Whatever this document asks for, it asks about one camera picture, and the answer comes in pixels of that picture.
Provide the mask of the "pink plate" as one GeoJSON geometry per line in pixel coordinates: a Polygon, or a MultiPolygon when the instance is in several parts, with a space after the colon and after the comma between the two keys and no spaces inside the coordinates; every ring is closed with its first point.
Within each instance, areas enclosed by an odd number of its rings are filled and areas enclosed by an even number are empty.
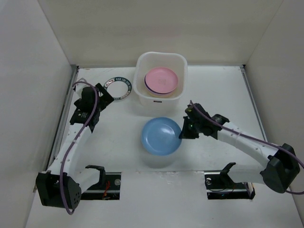
{"type": "Polygon", "coordinates": [[[145,85],[153,92],[168,94],[178,86],[178,76],[166,67],[151,69],[144,77],[145,85]]]}

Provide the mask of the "blue plate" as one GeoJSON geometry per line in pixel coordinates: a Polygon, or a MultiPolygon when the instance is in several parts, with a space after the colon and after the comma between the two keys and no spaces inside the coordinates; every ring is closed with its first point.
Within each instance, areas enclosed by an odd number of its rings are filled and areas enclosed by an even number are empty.
{"type": "Polygon", "coordinates": [[[144,125],[141,142],[148,153],[167,156],[180,147],[180,133],[181,128],[174,120],[167,117],[153,118],[144,125]]]}

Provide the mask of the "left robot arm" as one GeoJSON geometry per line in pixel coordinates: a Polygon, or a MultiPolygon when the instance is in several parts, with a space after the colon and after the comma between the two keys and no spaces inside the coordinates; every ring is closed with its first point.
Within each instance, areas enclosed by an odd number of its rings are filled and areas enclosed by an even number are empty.
{"type": "Polygon", "coordinates": [[[52,164],[36,177],[41,204],[64,208],[69,215],[74,213],[86,190],[93,185],[101,188],[106,184],[103,166],[86,165],[77,171],[76,165],[84,153],[84,144],[99,122],[100,113],[114,101],[100,83],[91,85],[78,81],[73,84],[73,89],[79,98],[74,103],[76,109],[70,119],[66,140],[52,164]]]}

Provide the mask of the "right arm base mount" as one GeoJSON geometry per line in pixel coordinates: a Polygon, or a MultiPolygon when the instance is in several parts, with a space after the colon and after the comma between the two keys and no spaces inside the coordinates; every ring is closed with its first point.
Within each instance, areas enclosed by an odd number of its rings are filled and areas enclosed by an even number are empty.
{"type": "Polygon", "coordinates": [[[252,183],[234,183],[227,174],[220,171],[204,173],[207,198],[209,200],[252,200],[255,189],[252,183]]]}

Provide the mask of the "purple plate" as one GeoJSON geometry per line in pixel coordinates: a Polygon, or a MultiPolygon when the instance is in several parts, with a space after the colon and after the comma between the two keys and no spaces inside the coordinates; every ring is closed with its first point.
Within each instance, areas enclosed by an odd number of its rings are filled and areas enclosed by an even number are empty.
{"type": "Polygon", "coordinates": [[[177,77],[154,78],[146,75],[144,78],[144,84],[152,93],[167,94],[172,93],[177,88],[178,79],[177,77]]]}

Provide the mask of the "cream plate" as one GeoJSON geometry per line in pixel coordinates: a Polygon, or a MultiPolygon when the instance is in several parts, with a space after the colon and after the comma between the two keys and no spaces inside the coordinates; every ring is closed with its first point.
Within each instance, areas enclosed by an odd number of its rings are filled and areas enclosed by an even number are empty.
{"type": "Polygon", "coordinates": [[[151,95],[151,96],[153,96],[153,97],[158,97],[158,98],[167,98],[167,97],[172,96],[172,93],[156,94],[156,93],[149,92],[148,94],[151,95]]]}

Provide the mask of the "green-rimmed white plate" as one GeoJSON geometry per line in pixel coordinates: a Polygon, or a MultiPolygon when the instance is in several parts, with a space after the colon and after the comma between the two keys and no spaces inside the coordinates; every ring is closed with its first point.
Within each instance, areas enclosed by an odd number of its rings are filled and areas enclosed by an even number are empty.
{"type": "Polygon", "coordinates": [[[104,88],[115,101],[125,99],[132,91],[131,82],[125,77],[113,77],[107,80],[104,88]]]}

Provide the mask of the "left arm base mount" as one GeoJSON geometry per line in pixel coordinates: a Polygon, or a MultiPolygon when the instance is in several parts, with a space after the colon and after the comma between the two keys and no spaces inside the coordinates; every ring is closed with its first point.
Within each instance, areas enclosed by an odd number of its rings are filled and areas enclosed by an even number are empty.
{"type": "Polygon", "coordinates": [[[104,184],[91,186],[81,196],[81,200],[119,200],[121,172],[107,172],[104,184]]]}

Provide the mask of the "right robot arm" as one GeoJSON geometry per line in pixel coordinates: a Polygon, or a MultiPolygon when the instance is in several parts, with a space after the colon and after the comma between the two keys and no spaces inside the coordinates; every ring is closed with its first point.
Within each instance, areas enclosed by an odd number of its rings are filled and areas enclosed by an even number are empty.
{"type": "Polygon", "coordinates": [[[185,113],[180,139],[197,139],[203,134],[235,147],[259,164],[250,167],[229,163],[216,175],[220,190],[250,182],[264,184],[277,193],[287,193],[304,166],[289,144],[278,146],[247,135],[228,118],[219,114],[210,116],[198,103],[190,103],[185,113]]]}

